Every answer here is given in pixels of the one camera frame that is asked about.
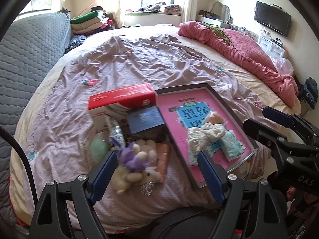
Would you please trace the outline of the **teal patterned tissue packet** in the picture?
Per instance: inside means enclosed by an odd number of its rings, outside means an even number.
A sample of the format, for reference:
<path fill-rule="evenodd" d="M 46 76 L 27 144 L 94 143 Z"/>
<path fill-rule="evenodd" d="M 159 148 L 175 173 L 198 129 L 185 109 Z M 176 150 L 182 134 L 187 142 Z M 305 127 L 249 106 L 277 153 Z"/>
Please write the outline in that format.
<path fill-rule="evenodd" d="M 244 149 L 233 130 L 227 130 L 217 142 L 220 144 L 227 161 L 235 160 L 244 153 Z"/>

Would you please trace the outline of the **cream bunny plush toy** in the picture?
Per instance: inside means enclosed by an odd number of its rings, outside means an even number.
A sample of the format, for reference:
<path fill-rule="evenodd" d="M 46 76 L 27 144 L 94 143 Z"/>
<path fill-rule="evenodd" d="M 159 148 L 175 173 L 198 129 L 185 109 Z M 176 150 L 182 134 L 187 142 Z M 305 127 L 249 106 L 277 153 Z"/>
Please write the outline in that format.
<path fill-rule="evenodd" d="M 124 194 L 132 185 L 145 186 L 159 182 L 160 174 L 156 172 L 157 152 L 156 143 L 153 140 L 137 140 L 141 150 L 148 154 L 147 167 L 144 171 L 133 173 L 118 164 L 110 185 L 116 194 Z"/>

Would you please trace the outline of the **mint green round sponge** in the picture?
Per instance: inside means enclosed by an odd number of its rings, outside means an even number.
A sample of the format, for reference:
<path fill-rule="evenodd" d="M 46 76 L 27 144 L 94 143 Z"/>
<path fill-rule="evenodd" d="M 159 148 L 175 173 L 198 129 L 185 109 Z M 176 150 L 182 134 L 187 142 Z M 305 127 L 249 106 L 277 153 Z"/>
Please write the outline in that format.
<path fill-rule="evenodd" d="M 108 152 L 108 142 L 104 139 L 95 138 L 90 144 L 90 153 L 93 161 L 99 163 Z"/>

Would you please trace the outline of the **cream floral cloth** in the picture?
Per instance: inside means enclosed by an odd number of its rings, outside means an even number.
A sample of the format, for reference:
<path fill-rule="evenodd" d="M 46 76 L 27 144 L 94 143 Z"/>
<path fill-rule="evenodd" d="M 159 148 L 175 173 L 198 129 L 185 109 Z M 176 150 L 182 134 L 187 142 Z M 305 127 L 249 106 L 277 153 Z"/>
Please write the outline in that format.
<path fill-rule="evenodd" d="M 205 123 L 201 127 L 192 127 L 188 129 L 187 143 L 189 150 L 193 154 L 205 151 L 206 147 L 219 140 L 226 132 L 225 127 L 218 123 Z"/>

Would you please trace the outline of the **purple bunny plush toy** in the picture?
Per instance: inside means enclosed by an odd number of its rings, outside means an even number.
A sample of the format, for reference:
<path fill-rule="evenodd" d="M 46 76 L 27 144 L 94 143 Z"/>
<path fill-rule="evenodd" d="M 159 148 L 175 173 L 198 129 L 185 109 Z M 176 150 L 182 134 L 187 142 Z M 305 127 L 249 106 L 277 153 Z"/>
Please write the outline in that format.
<path fill-rule="evenodd" d="M 142 172 L 146 169 L 148 154 L 141 150 L 137 142 L 131 142 L 125 147 L 114 136 L 109 138 L 109 142 L 114 146 L 112 151 L 117 154 L 119 165 L 133 173 Z"/>

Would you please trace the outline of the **salmon pink pouch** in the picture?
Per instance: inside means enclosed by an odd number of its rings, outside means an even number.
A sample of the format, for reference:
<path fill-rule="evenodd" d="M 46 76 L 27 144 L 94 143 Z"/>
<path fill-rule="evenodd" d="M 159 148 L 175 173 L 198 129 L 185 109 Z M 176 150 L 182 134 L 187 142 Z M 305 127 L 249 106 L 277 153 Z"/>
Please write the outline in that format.
<path fill-rule="evenodd" d="M 156 143 L 157 166 L 156 172 L 160 174 L 159 182 L 164 183 L 166 169 L 170 158 L 170 146 L 168 144 Z"/>

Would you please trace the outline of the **white drawer cabinet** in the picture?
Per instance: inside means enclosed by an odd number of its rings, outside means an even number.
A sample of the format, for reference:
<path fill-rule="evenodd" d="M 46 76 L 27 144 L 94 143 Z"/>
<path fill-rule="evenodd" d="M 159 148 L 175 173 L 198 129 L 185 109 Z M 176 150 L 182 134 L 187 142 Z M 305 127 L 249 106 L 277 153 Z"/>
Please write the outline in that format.
<path fill-rule="evenodd" d="M 286 58 L 288 56 L 288 52 L 284 48 L 263 36 L 259 36 L 257 43 L 272 58 Z"/>

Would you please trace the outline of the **red crumpled duvet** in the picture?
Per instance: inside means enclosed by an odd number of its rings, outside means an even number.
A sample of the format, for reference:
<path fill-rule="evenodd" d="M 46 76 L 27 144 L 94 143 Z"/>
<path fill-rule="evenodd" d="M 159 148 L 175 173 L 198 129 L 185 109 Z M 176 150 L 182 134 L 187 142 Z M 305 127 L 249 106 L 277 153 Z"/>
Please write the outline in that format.
<path fill-rule="evenodd" d="M 226 59 L 255 75 L 287 106 L 295 106 L 298 87 L 294 78 L 288 74 L 280 74 L 270 57 L 251 37 L 236 30 L 195 21 L 181 23 L 178 34 L 198 40 L 218 51 Z"/>

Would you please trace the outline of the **pink book in tray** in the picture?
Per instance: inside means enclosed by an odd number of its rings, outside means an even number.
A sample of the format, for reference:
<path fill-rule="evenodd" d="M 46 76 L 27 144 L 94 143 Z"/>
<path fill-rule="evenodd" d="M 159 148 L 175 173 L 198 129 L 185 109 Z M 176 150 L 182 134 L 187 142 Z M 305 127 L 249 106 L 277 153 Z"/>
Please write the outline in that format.
<path fill-rule="evenodd" d="M 206 149 L 227 173 L 257 152 L 241 120 L 209 84 L 160 88 L 156 93 L 175 151 L 195 188 L 206 185 L 197 165 L 200 149 Z"/>

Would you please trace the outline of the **red tissue pack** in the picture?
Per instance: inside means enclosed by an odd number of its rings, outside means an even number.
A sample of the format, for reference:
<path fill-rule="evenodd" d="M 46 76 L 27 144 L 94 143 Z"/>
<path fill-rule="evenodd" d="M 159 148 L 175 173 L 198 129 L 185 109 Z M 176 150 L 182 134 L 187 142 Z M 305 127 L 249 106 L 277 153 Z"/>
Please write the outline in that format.
<path fill-rule="evenodd" d="M 130 110 L 155 105 L 157 93 L 150 84 L 126 86 L 95 94 L 89 97 L 88 112 L 96 131 L 110 131 L 109 123 L 113 118 L 121 126 L 127 126 Z"/>

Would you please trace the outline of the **dark blue small box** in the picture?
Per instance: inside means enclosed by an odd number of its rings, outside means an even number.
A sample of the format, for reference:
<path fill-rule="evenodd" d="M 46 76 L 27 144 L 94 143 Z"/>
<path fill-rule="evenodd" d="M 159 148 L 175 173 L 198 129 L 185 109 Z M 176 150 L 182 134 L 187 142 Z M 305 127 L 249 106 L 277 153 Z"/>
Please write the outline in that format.
<path fill-rule="evenodd" d="M 127 123 L 130 135 L 134 140 L 163 142 L 166 139 L 166 124 L 157 106 L 130 110 Z"/>

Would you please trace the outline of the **clothes on window sill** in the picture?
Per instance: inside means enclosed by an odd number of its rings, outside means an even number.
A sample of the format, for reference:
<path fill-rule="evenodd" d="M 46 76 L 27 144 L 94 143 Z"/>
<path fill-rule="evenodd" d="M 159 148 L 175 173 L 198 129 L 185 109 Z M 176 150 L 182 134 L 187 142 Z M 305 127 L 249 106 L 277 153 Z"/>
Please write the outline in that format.
<path fill-rule="evenodd" d="M 139 8 L 136 11 L 127 10 L 127 15 L 151 15 L 151 14 L 164 14 L 164 15 L 181 15 L 182 7 L 178 4 L 166 4 L 159 2 L 154 5 Z"/>

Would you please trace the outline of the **grey quilted headboard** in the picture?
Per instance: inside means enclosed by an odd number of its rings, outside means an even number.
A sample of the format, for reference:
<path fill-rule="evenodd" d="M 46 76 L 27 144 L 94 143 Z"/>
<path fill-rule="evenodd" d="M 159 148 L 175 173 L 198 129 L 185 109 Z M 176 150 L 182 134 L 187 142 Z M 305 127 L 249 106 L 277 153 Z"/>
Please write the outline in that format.
<path fill-rule="evenodd" d="M 13 22 L 1 40 L 1 127 L 21 144 L 49 90 L 45 77 L 71 37 L 70 12 L 61 9 Z"/>

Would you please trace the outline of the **stack of folded blankets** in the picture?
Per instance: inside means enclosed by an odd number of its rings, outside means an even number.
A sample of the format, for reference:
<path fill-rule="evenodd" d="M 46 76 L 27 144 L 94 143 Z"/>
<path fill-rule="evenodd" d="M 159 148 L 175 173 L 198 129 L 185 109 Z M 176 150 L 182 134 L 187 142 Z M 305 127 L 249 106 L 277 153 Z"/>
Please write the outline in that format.
<path fill-rule="evenodd" d="M 106 12 L 100 6 L 92 7 L 90 12 L 72 18 L 70 25 L 73 34 L 84 36 L 117 28 L 112 12 Z"/>

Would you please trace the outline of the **black wall television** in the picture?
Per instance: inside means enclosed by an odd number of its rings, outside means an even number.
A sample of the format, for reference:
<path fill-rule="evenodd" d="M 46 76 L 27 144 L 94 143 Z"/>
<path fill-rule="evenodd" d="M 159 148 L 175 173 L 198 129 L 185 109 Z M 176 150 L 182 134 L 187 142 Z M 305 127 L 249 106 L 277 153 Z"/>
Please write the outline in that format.
<path fill-rule="evenodd" d="M 257 1 L 254 20 L 282 36 L 289 34 L 291 16 L 279 7 Z"/>

